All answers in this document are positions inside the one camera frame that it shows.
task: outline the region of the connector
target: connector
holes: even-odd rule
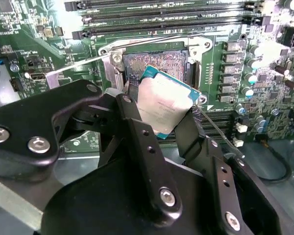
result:
[[[244,145],[244,141],[238,140],[237,138],[233,138],[233,144],[235,147],[239,148]]]
[[[240,123],[236,123],[236,129],[240,133],[245,133],[247,132],[248,126],[241,125]]]

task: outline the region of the dimm slot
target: dimm slot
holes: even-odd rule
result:
[[[157,30],[175,30],[175,29],[193,29],[194,27],[204,26],[220,26],[229,24],[242,23],[244,17],[219,17],[207,18],[196,21],[183,21],[183,22],[162,22],[162,23],[147,23],[140,25],[121,25],[117,27],[100,27],[90,28],[84,31],[72,32],[73,39],[81,40],[85,37],[92,37],[98,34],[118,34],[118,33],[133,33],[144,31],[157,31]]]
[[[139,16],[150,16],[150,15],[164,15],[164,14],[177,14],[177,13],[196,13],[198,10],[232,10],[235,8],[243,8],[243,3],[222,3],[215,5],[198,5],[194,7],[177,7],[177,8],[164,8],[164,9],[148,9],[140,11],[129,11],[129,12],[110,12],[110,13],[95,13],[82,15],[84,18],[98,19],[119,19],[122,17],[139,17]]]
[[[241,7],[238,8],[231,8],[231,11],[241,11],[244,12],[244,9]],[[149,15],[140,15],[140,16],[132,16],[132,17],[119,17],[119,18],[84,18],[84,24],[91,24],[91,23],[109,23],[112,22],[113,24],[119,23],[122,24],[123,21],[129,21],[129,20],[141,20],[142,22],[139,22],[140,24],[145,24],[146,22],[143,22],[143,20],[153,19],[153,18],[173,18],[173,17],[197,17],[202,18],[203,15],[213,15],[213,14],[220,14],[225,13],[227,10],[204,10],[204,11],[196,11],[196,12],[181,12],[181,13],[169,13],[169,14],[149,14]]]

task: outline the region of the ram slot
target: ram slot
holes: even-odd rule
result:
[[[72,32],[73,39],[81,40],[83,38],[93,37],[101,34],[119,34],[119,33],[134,33],[149,31],[155,32],[157,30],[181,30],[181,29],[193,29],[204,30],[203,26],[221,26],[229,24],[242,23],[243,17],[219,17],[211,19],[202,19],[195,21],[183,21],[183,22],[160,22],[160,23],[146,23],[140,25],[120,25],[117,27],[97,27],[88,28],[84,31]]]
[[[198,10],[232,10],[243,8],[243,3],[223,3],[215,5],[199,5],[194,7],[178,7],[178,8],[164,8],[164,9],[148,9],[140,11],[126,11],[126,12],[107,12],[107,13],[94,13],[94,14],[82,14],[84,19],[92,20],[104,20],[104,19],[115,19],[119,20],[121,18],[129,17],[140,17],[140,16],[164,16],[169,14],[178,14],[178,13],[196,13]]]
[[[211,10],[197,11],[193,13],[170,13],[162,15],[136,16],[136,17],[121,17],[114,19],[91,19],[84,18],[85,26],[119,26],[119,25],[139,25],[149,22],[183,22],[187,20],[201,20],[203,18],[215,18],[226,15],[227,17],[237,17],[249,14],[242,8],[231,9],[231,11]]]

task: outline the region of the integrated circuit chip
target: integrated circuit chip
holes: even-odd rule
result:
[[[267,79],[267,75],[266,74],[262,74],[258,76],[258,81],[260,82],[265,82]]]
[[[292,100],[291,97],[284,97],[283,100],[282,100],[282,102],[283,102],[283,103],[290,103],[291,100]]]
[[[232,92],[232,85],[221,85],[219,90],[221,93],[230,93]]]
[[[0,0],[0,12],[13,12],[10,0]]]
[[[234,76],[223,76],[221,77],[221,82],[223,84],[230,84],[230,83],[233,83],[234,81]]]
[[[278,96],[279,96],[278,92],[273,92],[273,93],[270,94],[269,99],[276,99]]]
[[[222,103],[229,103],[231,100],[230,94],[220,94],[218,100]]]
[[[146,66],[151,65],[181,82],[185,82],[185,77],[189,75],[187,73],[187,58],[188,52],[183,50],[134,53],[123,56],[128,79],[140,79]]]
[[[222,72],[223,73],[235,73],[235,70],[238,69],[241,65],[235,64],[235,65],[222,65]]]
[[[226,50],[226,51],[237,51],[240,48],[244,47],[245,44],[246,44],[245,41],[226,42],[226,43],[224,43],[224,50]]]

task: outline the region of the capacitor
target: capacitor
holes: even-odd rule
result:
[[[294,11],[294,0],[286,0],[284,2],[284,7]]]
[[[257,82],[258,78],[256,75],[253,75],[251,72],[245,75],[244,79],[248,81],[250,84],[254,84]]]
[[[235,106],[235,110],[239,113],[239,114],[244,114],[246,113],[246,109],[242,106],[242,104],[237,104]]]
[[[258,123],[259,126],[264,126],[266,124],[266,120],[261,115],[256,118],[256,122]]]
[[[288,60],[287,62],[285,62],[285,68],[287,70],[290,70],[292,67],[292,61],[291,60]]]
[[[28,72],[24,73],[24,77],[30,79],[30,74]]]
[[[287,70],[286,68],[282,67],[282,66],[279,66],[277,65],[274,70],[280,74],[283,74],[284,76],[287,76],[290,74],[290,71]]]
[[[246,97],[252,97],[254,95],[254,91],[250,87],[244,87],[242,89],[242,94]]]
[[[253,70],[257,70],[261,67],[261,62],[256,59],[250,59],[247,62],[247,66],[251,67]]]
[[[286,80],[285,85],[294,91],[294,82]]]
[[[259,124],[256,124],[255,125],[255,129],[258,133],[262,133],[263,130],[264,130],[264,127],[263,126],[260,126]]]
[[[256,57],[262,56],[264,54],[263,48],[260,48],[257,45],[251,46],[249,52],[255,55]]]

